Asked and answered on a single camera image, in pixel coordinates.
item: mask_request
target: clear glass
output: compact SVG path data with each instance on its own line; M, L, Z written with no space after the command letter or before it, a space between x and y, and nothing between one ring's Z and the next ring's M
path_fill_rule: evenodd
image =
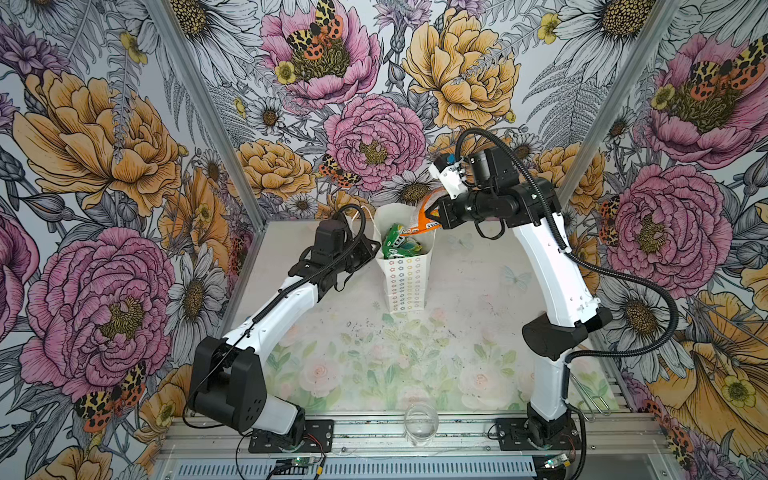
M406 410L403 423L406 426L406 438L414 446L424 446L435 438L437 433L437 410L426 403L414 403Z

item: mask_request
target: metal clip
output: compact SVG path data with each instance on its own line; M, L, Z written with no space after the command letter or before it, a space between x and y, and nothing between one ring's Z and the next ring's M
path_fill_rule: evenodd
M603 415L603 416L610 416L611 415L611 407L608 406L608 404L605 402L605 399L602 396L600 396L600 395L590 396L587 393L586 388L581 384L581 382L578 381L578 379L576 378L576 375L574 375L573 373L571 374L571 380L573 380L576 383L576 389L578 390L578 393L579 393L579 396L581 397L581 400L584 402L584 404L587 406L587 408L589 408L589 412L592 414L591 418L586 417L586 415L585 415L587 422L592 423L592 422L594 422L597 419L597 416L594 413L595 410L600 412L600 414ZM595 399L600 400L600 402L605 407L605 410L600 408L600 406L594 401Z

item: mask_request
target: white paper bag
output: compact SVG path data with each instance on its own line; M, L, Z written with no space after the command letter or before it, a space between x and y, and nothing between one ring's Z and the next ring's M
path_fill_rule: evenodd
M389 312L405 313L424 310L426 304L427 279L429 264L432 261L432 248L435 246L435 231L413 236L422 247L423 255L407 258L384 260L383 245L386 234L394 223L408 226L411 215L416 210L404 204L388 204L376 210L373 217L374 234L382 243L376 254L376 262L384 272L384 294Z

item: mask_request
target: vent grille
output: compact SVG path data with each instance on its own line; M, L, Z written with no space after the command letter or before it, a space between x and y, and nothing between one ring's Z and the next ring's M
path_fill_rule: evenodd
M249 480L263 480L274 460L244 459L240 470ZM313 478L315 468L302 474L301 468L273 478L295 480ZM328 458L322 478L531 478L535 476L529 456L439 457L439 458ZM174 480L240 480L234 460L180 461Z

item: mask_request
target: green snack package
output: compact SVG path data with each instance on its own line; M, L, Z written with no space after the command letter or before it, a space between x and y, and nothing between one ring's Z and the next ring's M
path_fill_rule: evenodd
M411 237L401 235L405 227L395 223L384 238L383 255L390 258L415 257L422 251L422 245Z

